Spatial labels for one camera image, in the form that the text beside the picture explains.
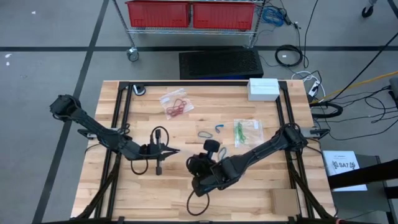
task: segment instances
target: caster wheel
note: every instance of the caster wheel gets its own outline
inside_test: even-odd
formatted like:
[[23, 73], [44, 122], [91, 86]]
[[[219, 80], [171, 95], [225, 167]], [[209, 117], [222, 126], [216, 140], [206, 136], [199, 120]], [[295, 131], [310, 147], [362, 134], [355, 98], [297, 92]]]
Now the caster wheel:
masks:
[[368, 10], [366, 10], [366, 7], [362, 9], [362, 17], [363, 18], [368, 18], [373, 14], [373, 6], [369, 7]]
[[139, 59], [139, 53], [136, 48], [131, 48], [127, 50], [127, 58], [129, 59], [130, 62], [135, 62], [136, 60]]

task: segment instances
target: blue cable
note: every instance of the blue cable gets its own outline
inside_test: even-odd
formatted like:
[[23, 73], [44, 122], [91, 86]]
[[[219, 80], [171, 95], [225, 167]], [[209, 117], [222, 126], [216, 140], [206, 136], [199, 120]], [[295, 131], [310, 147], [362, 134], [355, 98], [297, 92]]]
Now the blue cable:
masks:
[[[259, 8], [256, 9], [257, 15], [260, 16]], [[281, 27], [284, 25], [285, 17], [280, 10], [275, 7], [265, 7], [262, 11], [261, 22], [272, 24], [276, 27]]]

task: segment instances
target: black rubber mat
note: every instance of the black rubber mat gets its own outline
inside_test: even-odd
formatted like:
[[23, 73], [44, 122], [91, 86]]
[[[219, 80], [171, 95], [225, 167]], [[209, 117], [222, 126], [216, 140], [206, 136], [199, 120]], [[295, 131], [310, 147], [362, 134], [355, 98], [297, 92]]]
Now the black rubber mat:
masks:
[[180, 53], [180, 79], [248, 79], [263, 75], [257, 50]]

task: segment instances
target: power strip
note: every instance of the power strip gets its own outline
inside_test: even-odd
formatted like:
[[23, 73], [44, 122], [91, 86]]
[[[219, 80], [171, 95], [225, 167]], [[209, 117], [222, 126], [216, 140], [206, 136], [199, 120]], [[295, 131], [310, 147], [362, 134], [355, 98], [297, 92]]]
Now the power strip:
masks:
[[308, 94], [312, 97], [315, 96], [315, 94], [317, 93], [317, 87], [320, 85], [321, 83], [319, 81], [315, 81], [315, 83], [313, 83], [311, 90], [308, 91]]

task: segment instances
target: wooden block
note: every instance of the wooden block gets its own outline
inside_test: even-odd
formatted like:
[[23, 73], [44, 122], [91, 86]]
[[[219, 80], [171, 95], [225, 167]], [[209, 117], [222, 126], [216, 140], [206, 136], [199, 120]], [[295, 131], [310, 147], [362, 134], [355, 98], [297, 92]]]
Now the wooden block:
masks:
[[276, 215], [294, 216], [300, 213], [299, 203], [294, 189], [271, 190], [272, 212]]

